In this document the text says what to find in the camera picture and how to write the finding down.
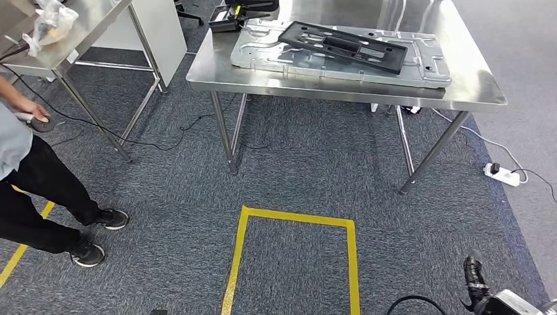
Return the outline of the person's hand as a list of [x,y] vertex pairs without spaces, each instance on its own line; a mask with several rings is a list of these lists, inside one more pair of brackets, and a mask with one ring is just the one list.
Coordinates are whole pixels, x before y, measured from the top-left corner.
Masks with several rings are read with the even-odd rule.
[[48,123],[50,121],[50,113],[39,105],[25,97],[17,100],[13,105],[13,108],[16,108],[19,112],[32,114],[37,120],[42,121],[44,123]]

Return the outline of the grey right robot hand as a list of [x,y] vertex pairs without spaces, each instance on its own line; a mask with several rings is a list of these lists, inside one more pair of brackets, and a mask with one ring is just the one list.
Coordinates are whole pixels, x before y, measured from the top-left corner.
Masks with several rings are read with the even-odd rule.
[[465,308],[474,313],[481,314],[487,300],[490,298],[490,288],[485,283],[482,271],[482,257],[476,250],[472,250],[463,263],[465,285],[468,291],[470,304],[461,303]]

